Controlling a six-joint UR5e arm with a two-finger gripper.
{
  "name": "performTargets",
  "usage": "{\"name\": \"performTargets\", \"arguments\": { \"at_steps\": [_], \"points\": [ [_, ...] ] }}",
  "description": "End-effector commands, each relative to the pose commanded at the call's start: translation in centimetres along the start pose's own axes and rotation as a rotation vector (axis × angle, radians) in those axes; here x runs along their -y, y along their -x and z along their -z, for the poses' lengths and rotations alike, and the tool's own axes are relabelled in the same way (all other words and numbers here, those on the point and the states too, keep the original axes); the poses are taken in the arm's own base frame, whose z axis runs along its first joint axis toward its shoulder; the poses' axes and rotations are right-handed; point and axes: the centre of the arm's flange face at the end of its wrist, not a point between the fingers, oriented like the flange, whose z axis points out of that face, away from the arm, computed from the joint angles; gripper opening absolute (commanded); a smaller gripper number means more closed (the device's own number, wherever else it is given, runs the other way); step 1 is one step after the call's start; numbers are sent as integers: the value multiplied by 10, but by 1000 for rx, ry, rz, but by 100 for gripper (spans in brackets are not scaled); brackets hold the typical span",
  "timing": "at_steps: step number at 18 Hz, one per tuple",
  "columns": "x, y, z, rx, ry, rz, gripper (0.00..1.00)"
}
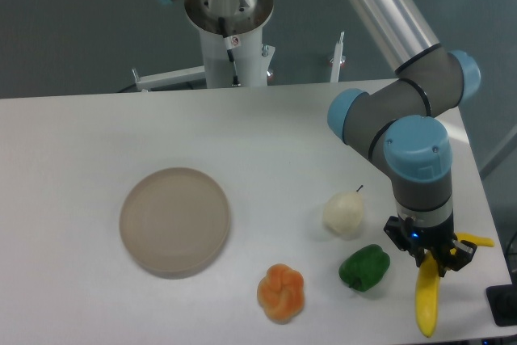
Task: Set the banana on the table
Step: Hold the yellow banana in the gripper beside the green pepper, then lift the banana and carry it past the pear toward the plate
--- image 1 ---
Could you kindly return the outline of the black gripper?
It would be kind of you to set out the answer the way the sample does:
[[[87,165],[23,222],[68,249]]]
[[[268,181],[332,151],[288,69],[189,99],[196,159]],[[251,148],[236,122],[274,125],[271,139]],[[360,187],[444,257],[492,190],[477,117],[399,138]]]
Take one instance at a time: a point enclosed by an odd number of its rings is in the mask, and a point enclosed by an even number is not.
[[[470,264],[477,251],[477,246],[468,242],[457,242],[453,230],[453,216],[443,223],[432,227],[417,227],[415,221],[407,217],[390,217],[384,232],[400,251],[406,251],[421,267],[428,251],[436,261],[439,277],[447,271],[459,271]]]

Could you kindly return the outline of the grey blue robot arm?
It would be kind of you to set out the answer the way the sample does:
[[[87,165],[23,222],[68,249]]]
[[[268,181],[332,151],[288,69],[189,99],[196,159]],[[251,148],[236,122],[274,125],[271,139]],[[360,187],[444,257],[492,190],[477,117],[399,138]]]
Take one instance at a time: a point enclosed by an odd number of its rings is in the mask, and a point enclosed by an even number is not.
[[[433,258],[440,275],[469,264],[477,244],[453,226],[452,151],[438,117],[463,103],[481,82],[477,63],[443,49],[412,0],[350,0],[396,80],[369,94],[340,93],[327,124],[391,181],[397,213],[385,232],[418,267]],[[265,86],[272,50],[260,33],[273,0],[183,0],[198,29],[207,87]]]

